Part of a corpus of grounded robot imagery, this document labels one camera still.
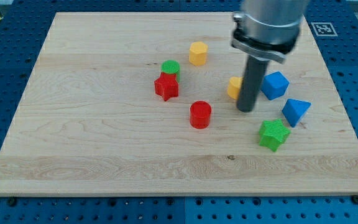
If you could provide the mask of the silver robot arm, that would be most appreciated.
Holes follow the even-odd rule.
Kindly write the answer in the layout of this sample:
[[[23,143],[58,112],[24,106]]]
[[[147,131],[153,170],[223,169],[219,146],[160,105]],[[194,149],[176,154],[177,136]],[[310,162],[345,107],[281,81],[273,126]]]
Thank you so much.
[[[309,0],[243,0],[233,13],[231,45],[259,60],[283,63],[295,46]]]

